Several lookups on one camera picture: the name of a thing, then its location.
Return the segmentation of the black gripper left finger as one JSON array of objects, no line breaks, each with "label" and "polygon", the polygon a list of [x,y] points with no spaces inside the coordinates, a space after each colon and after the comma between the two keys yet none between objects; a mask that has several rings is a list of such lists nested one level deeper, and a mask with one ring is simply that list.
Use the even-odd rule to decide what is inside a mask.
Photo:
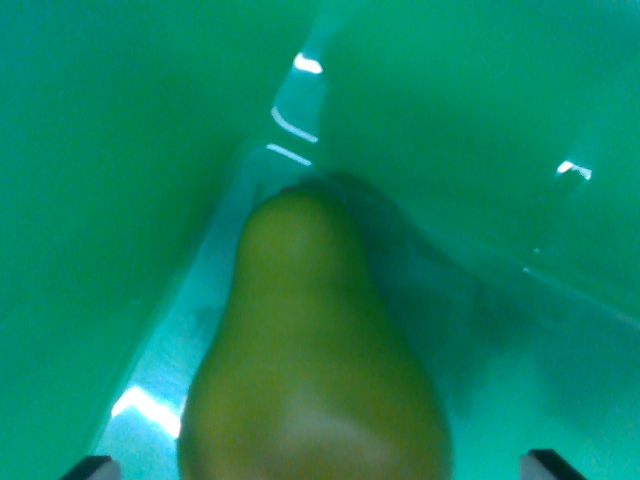
[{"label": "black gripper left finger", "polygon": [[121,480],[121,464],[109,455],[81,459],[60,480]]}]

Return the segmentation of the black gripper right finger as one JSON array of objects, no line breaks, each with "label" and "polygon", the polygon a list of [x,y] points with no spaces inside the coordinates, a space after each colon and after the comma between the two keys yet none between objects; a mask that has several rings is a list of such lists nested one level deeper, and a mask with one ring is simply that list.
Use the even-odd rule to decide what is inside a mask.
[{"label": "black gripper right finger", "polygon": [[520,480],[586,480],[553,449],[532,449],[519,459]]}]

